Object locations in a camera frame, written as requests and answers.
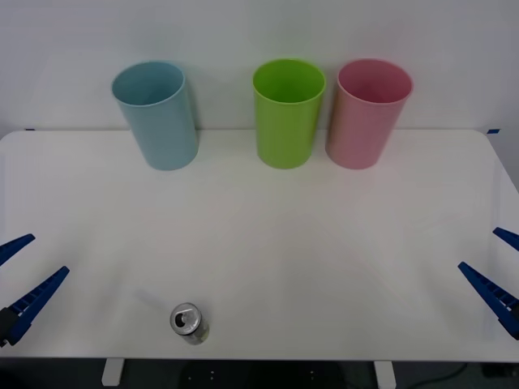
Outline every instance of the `cable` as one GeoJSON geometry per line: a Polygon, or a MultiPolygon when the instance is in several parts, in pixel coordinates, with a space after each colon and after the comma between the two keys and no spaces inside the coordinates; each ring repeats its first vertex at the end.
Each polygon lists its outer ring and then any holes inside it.
{"type": "Polygon", "coordinates": [[[454,377],[460,375],[461,373],[463,373],[463,371],[465,371],[465,369],[468,367],[468,365],[469,365],[468,363],[464,363],[459,368],[454,370],[451,374],[445,375],[443,377],[438,377],[438,378],[430,378],[430,379],[426,379],[424,381],[420,381],[418,383],[414,383],[407,389],[416,389],[417,387],[422,387],[422,386],[428,385],[430,383],[440,383],[442,381],[447,381],[448,379],[454,378],[454,377]]]}

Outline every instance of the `can lid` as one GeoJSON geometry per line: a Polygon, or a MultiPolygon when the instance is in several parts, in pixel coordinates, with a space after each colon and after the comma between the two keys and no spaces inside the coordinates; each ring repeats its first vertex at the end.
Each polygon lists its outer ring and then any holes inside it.
{"type": "Polygon", "coordinates": [[[189,335],[198,328],[202,321],[199,309],[189,302],[177,306],[169,317],[169,324],[179,335],[189,335]]]}

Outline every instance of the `white wall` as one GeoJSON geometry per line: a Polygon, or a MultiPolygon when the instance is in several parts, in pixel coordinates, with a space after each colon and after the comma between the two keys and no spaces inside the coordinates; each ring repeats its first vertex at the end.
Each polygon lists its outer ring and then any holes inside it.
{"type": "Polygon", "coordinates": [[[515,126],[518,20],[517,0],[0,0],[0,128],[124,126],[110,81],[154,58],[186,69],[199,126],[252,127],[252,72],[282,56],[330,86],[352,58],[399,63],[400,127],[515,126]]]}

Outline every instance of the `pink cup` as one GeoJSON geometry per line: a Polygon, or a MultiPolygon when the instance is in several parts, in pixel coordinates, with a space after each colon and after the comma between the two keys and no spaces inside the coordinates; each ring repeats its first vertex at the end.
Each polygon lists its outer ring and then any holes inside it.
{"type": "Polygon", "coordinates": [[[382,154],[413,80],[391,62],[359,59],[341,69],[337,85],[326,152],[344,168],[369,168],[382,154]]]}

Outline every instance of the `cup rim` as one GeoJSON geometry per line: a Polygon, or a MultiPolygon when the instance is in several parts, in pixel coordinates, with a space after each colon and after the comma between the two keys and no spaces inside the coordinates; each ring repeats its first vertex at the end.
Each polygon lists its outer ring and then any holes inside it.
{"type": "Polygon", "coordinates": [[[122,105],[125,105],[126,107],[132,107],[132,108],[149,108],[149,107],[153,107],[154,105],[159,105],[159,104],[162,104],[168,100],[171,100],[173,99],[177,94],[180,93],[181,90],[184,89],[184,85],[186,84],[186,75],[184,74],[184,70],[172,63],[171,61],[161,61],[161,60],[151,60],[151,61],[142,61],[142,62],[137,62],[137,63],[134,63],[133,65],[129,65],[128,67],[125,67],[124,69],[122,69],[115,77],[114,77],[114,80],[112,81],[111,85],[110,85],[110,91],[112,92],[112,96],[114,97],[115,100],[118,101],[118,103],[122,104],[122,105]],[[180,87],[178,88],[178,90],[171,96],[165,98],[164,100],[161,100],[161,101],[158,101],[157,103],[152,103],[152,104],[146,104],[146,105],[135,105],[135,104],[129,104],[129,103],[126,103],[122,100],[120,100],[117,96],[115,96],[115,93],[114,93],[114,84],[115,84],[115,81],[117,81],[117,79],[125,72],[133,69],[134,67],[137,67],[137,66],[142,66],[142,65],[146,65],[146,64],[150,64],[150,63],[164,63],[166,65],[171,65],[172,67],[175,67],[176,69],[178,69],[180,71],[180,74],[182,75],[182,83],[180,84],[180,87]]]}
{"type": "Polygon", "coordinates": [[[254,71],[254,74],[252,75],[252,87],[254,88],[254,92],[256,92],[258,95],[260,95],[265,100],[271,101],[272,103],[276,103],[276,104],[279,104],[279,105],[305,104],[305,103],[308,103],[310,101],[313,101],[313,100],[316,100],[316,99],[320,98],[323,95],[324,91],[326,91],[326,75],[324,74],[324,72],[317,65],[314,65],[313,63],[305,61],[303,59],[300,59],[300,58],[277,58],[277,59],[273,59],[271,61],[267,61],[265,63],[262,63],[260,66],[258,66],[258,68],[254,71]],[[321,90],[315,96],[311,97],[310,99],[306,99],[306,100],[303,100],[303,101],[297,101],[297,102],[294,102],[294,103],[287,103],[287,102],[284,102],[284,101],[277,101],[277,100],[269,99],[263,93],[258,91],[258,89],[256,89],[256,86],[254,84],[254,78],[256,77],[256,74],[258,73],[258,71],[260,71],[260,69],[263,68],[264,66],[270,65],[272,63],[275,63],[275,62],[285,62],[285,61],[294,61],[294,62],[304,63],[305,65],[308,65],[308,66],[312,67],[313,69],[317,70],[317,72],[320,74],[320,76],[323,78],[323,81],[324,81],[323,82],[323,87],[321,88],[321,90]]]}
{"type": "Polygon", "coordinates": [[[402,68],[401,66],[398,66],[396,63],[393,63],[391,61],[387,61],[385,59],[380,59],[380,58],[357,58],[357,59],[354,59],[352,61],[349,61],[347,62],[344,66],[341,67],[341,69],[337,72],[337,86],[346,94],[348,95],[349,97],[351,97],[352,99],[356,100],[356,101],[361,101],[362,103],[364,104],[369,104],[369,105],[377,105],[377,106],[380,106],[380,105],[395,105],[395,104],[399,104],[401,103],[402,101],[406,101],[409,96],[411,96],[411,93],[413,93],[413,90],[414,90],[414,81],[413,79],[411,78],[411,76],[409,75],[409,73],[407,73],[407,71],[404,70],[404,68],[402,68]],[[341,75],[341,72],[348,66],[348,65],[351,65],[352,63],[355,63],[355,62],[361,62],[361,61],[376,61],[376,62],[382,62],[382,63],[385,63],[386,65],[390,65],[390,66],[394,66],[396,67],[399,71],[401,71],[408,79],[409,81],[411,82],[411,88],[409,90],[409,93],[407,93],[404,97],[402,97],[401,99],[399,100],[395,100],[395,101],[391,101],[389,103],[375,103],[374,101],[368,101],[368,100],[364,100],[364,99],[361,99],[359,97],[356,97],[355,95],[352,95],[351,93],[349,93],[348,91],[346,91],[344,89],[344,87],[342,86],[341,84],[341,81],[339,80],[339,76],[341,75]]]}

